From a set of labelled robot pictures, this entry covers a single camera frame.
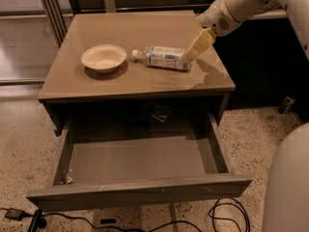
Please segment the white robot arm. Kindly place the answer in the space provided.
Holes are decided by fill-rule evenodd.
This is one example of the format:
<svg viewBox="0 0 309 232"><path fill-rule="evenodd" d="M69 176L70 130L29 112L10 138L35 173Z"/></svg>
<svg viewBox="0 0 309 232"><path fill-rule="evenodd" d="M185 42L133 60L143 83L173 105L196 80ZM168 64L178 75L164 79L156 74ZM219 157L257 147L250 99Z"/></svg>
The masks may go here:
<svg viewBox="0 0 309 232"><path fill-rule="evenodd" d="M197 16L203 27L185 53L191 62L213 45L217 37L227 36L253 15L283 8L302 50L309 58L309 0L215 0Z"/></svg>

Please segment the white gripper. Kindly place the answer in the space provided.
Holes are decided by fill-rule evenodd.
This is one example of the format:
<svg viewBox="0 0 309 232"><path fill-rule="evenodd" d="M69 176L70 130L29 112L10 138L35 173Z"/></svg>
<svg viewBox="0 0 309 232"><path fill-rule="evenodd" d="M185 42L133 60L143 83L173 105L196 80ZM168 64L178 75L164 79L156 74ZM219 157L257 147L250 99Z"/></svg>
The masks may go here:
<svg viewBox="0 0 309 232"><path fill-rule="evenodd" d="M215 0L207 10L197 16L197 21L206 29L197 34L185 53L189 62L211 47L216 36L227 36L241 26L241 23L231 16L226 0Z"/></svg>

